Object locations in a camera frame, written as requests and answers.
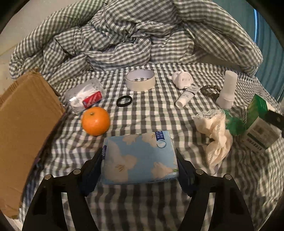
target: white tape roll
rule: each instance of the white tape roll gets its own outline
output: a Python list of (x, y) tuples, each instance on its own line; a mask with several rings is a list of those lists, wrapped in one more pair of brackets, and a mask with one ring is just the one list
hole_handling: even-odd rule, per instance
[[(136, 79), (144, 78), (143, 81), (135, 81)], [(155, 87), (155, 73), (151, 70), (135, 70), (129, 72), (125, 77), (126, 86), (131, 91), (148, 91)]]

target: teal curtain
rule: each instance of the teal curtain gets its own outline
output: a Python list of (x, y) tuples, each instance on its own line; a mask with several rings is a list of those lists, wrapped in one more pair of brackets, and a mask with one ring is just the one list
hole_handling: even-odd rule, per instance
[(277, 100), (284, 96), (284, 50), (275, 34), (252, 6), (245, 0), (213, 0), (232, 15), (256, 42), (263, 63), (256, 73), (265, 89)]

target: white cylindrical container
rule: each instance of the white cylindrical container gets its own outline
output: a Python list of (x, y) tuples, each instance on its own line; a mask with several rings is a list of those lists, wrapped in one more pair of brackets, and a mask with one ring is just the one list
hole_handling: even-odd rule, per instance
[(237, 85), (238, 75), (232, 71), (225, 72), (225, 80), (223, 84), (223, 88), (220, 92), (216, 103), (222, 109), (230, 109), (235, 100), (235, 90)]
[(175, 105), (178, 108), (183, 108), (199, 90), (200, 87), (191, 85), (182, 93), (182, 95), (176, 101)]

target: metal bolt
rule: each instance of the metal bolt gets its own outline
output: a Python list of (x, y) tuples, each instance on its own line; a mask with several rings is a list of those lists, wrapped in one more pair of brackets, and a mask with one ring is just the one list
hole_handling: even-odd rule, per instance
[(196, 169), (196, 171), (195, 171), (198, 175), (202, 175), (204, 172), (203, 172), (203, 170), (202, 169)]
[(51, 178), (51, 174), (47, 174), (47, 175), (44, 176), (45, 180), (49, 180), (50, 178)]
[(226, 175), (225, 175), (225, 178), (226, 178), (227, 180), (231, 180), (233, 177), (232, 177), (230, 174), (226, 174)]
[(78, 168), (73, 171), (73, 174), (74, 174), (74, 175), (78, 175), (78, 174), (80, 174), (80, 173), (81, 173), (81, 170), (78, 169)]

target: beaded bracelet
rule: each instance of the beaded bracelet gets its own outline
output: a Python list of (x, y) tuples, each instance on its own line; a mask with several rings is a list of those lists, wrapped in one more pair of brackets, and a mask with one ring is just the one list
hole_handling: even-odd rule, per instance
[(217, 98), (219, 97), (219, 93), (210, 93), (207, 91), (207, 89), (215, 89), (217, 90), (219, 93), (221, 91), (221, 88), (216, 86), (216, 85), (206, 85), (206, 86), (203, 86), (201, 88), (201, 93), (204, 95), (204, 96), (207, 96), (207, 97), (210, 97), (214, 100), (217, 100)]

